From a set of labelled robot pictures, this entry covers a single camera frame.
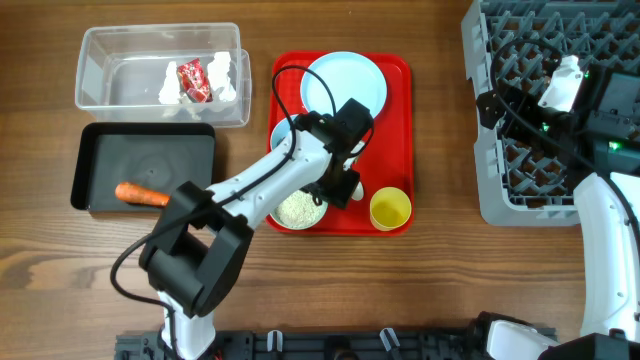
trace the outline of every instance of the carrot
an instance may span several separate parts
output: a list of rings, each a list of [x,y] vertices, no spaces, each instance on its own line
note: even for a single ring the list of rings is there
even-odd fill
[[[130,182],[120,183],[116,187],[116,197],[118,200],[140,205],[167,206],[169,203],[169,195]]]

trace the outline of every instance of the gray plastic crate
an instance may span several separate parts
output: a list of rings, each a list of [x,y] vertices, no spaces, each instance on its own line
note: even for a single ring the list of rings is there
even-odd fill
[[[640,4],[634,1],[482,1],[475,0],[462,20],[467,78],[476,98],[491,89],[493,54],[511,40],[541,39],[580,57],[580,66],[596,63],[637,72],[640,65]],[[545,90],[537,46],[511,49],[500,58],[498,81],[532,95]],[[536,157],[496,129],[478,121],[474,145],[480,210],[486,222],[500,226],[570,226],[580,222],[573,195],[559,174],[556,159]]]

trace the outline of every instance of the red snack packet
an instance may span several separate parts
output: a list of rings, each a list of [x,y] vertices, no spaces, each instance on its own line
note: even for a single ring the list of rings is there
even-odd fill
[[[195,59],[178,67],[178,77],[184,92],[199,103],[213,101],[209,79],[204,74],[200,59]]]

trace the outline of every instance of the green light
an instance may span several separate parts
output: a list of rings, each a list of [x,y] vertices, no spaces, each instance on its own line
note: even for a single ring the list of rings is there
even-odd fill
[[[609,141],[609,149],[613,151],[618,151],[621,148],[622,148],[622,144],[620,144],[619,142]]]

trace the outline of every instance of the wooden table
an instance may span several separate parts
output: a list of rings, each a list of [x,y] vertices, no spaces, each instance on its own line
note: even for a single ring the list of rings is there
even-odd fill
[[[162,323],[161,309],[121,297],[108,281],[116,256],[150,231],[154,216],[92,217],[69,204],[80,133],[94,121],[73,101],[82,36],[127,24],[240,27],[251,56],[251,121],[218,131],[221,179],[264,154],[280,54],[390,52],[413,72],[411,229],[397,238],[301,238],[262,225],[216,310],[218,329],[463,326],[487,310],[557,327],[562,340],[578,335],[579,228],[499,228],[480,217],[476,110],[460,34],[470,1],[57,2],[0,6],[0,359],[112,359],[117,334]],[[153,296],[136,259],[125,265],[124,286]]]

